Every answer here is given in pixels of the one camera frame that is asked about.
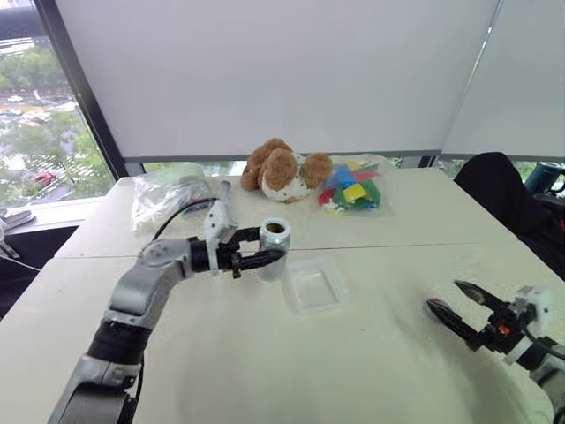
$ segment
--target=metal cup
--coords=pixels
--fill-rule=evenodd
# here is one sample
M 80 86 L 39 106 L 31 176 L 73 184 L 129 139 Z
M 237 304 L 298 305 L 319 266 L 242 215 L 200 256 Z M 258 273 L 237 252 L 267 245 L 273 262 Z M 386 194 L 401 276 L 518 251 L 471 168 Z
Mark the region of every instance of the metal cup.
M 281 218 L 268 218 L 259 228 L 260 250 L 282 250 L 288 252 L 290 249 L 290 225 Z M 283 277 L 286 265 L 286 255 L 278 261 L 263 267 L 260 272 L 261 279 L 265 281 L 277 281 Z

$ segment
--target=stuffed toy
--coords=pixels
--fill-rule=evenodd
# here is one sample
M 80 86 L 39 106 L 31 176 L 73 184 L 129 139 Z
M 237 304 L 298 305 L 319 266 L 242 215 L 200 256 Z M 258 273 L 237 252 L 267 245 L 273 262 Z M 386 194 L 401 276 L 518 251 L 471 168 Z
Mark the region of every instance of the stuffed toy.
M 241 186 L 250 191 L 260 188 L 269 199 L 291 203 L 306 197 L 332 172 L 328 155 L 303 157 L 281 139 L 271 139 L 247 159 Z

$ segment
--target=plastic tray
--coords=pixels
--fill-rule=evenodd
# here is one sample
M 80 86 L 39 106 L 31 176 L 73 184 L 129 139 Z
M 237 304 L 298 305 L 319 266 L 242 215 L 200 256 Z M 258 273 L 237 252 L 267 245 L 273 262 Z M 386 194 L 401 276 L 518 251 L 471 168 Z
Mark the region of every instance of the plastic tray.
M 290 291 L 301 314 L 341 307 L 349 299 L 342 275 L 327 259 L 291 262 L 289 275 Z

